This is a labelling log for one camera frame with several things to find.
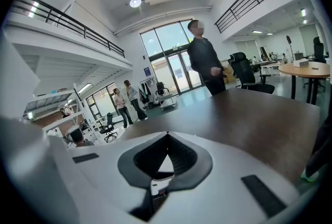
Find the sneaker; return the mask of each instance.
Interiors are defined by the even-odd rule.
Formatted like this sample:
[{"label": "sneaker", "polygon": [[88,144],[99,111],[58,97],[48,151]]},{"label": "sneaker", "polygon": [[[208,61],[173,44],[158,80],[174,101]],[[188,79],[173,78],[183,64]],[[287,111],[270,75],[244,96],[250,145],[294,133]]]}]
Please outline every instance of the sneaker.
[{"label": "sneaker", "polygon": [[315,172],[313,175],[311,175],[310,177],[307,177],[306,175],[306,169],[302,172],[301,174],[301,179],[304,179],[310,183],[316,181],[316,179],[318,178],[319,176],[319,172]]}]

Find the black pants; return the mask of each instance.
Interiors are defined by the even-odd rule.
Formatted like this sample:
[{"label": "black pants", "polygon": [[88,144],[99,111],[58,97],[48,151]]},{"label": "black pants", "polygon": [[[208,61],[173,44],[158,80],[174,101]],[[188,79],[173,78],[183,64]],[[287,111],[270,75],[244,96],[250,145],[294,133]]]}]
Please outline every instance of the black pants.
[{"label": "black pants", "polygon": [[118,110],[119,110],[120,114],[123,117],[123,127],[124,128],[127,128],[127,118],[126,118],[126,116],[128,117],[129,124],[133,124],[133,121],[130,118],[130,114],[129,114],[129,111],[128,111],[127,107],[123,107],[123,108],[118,109]]},{"label": "black pants", "polygon": [[140,108],[138,99],[132,100],[131,104],[134,106],[134,108],[135,108],[135,110],[137,112],[137,115],[139,116],[139,119],[140,120],[144,120],[147,117],[147,115]]},{"label": "black pants", "polygon": [[330,104],[328,116],[318,129],[312,155],[306,167],[306,175],[310,177],[318,171],[324,164],[331,161],[332,153],[332,93],[330,94]]},{"label": "black pants", "polygon": [[210,91],[212,96],[226,90],[223,78],[217,78],[206,81],[205,85],[207,89]]}]

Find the office chair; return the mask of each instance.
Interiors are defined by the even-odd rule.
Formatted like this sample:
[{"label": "office chair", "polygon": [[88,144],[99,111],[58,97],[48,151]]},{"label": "office chair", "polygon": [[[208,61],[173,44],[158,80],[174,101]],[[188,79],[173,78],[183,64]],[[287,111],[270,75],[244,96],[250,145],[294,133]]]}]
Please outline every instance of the office chair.
[{"label": "office chair", "polygon": [[231,55],[231,58],[228,61],[240,79],[241,89],[255,90],[269,94],[274,92],[274,86],[265,84],[266,77],[271,76],[270,74],[260,75],[261,83],[256,83],[253,70],[243,52],[234,53]]},{"label": "office chair", "polygon": [[100,130],[101,134],[106,134],[107,136],[104,138],[104,140],[106,141],[106,143],[108,143],[108,139],[113,136],[116,138],[116,136],[114,134],[117,134],[117,132],[112,133],[112,131],[114,130],[114,126],[112,123],[112,119],[113,119],[113,115],[111,113],[107,114],[107,125],[105,127],[102,127],[102,129]]},{"label": "office chair", "polygon": [[[324,58],[324,44],[321,43],[319,37],[313,39],[313,49],[314,49],[314,58],[311,61],[326,64],[326,60]],[[318,82],[318,86],[324,88],[325,92],[325,86],[322,85],[320,81]]]}]

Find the table leg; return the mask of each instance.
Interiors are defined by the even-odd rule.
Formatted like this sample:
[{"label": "table leg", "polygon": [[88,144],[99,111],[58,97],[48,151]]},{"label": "table leg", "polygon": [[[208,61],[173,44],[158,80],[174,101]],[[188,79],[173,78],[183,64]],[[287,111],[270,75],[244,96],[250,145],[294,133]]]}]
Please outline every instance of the table leg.
[{"label": "table leg", "polygon": [[313,105],[316,105],[317,92],[318,92],[318,78],[314,78],[313,79],[312,99],[311,99],[311,104],[313,104]]},{"label": "table leg", "polygon": [[307,103],[310,103],[310,98],[311,98],[311,89],[312,89],[312,78],[309,78],[309,82],[308,82],[308,95],[307,95]]},{"label": "table leg", "polygon": [[292,76],[292,95],[291,98],[295,99],[295,92],[296,92],[296,76]]}]

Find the hand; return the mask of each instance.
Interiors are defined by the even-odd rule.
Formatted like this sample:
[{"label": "hand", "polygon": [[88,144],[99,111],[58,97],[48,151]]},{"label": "hand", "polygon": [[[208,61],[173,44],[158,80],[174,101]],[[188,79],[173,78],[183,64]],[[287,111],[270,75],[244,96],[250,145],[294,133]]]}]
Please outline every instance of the hand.
[{"label": "hand", "polygon": [[212,67],[211,68],[211,75],[212,76],[219,76],[222,72],[222,69],[221,68],[218,68],[218,67]]}]

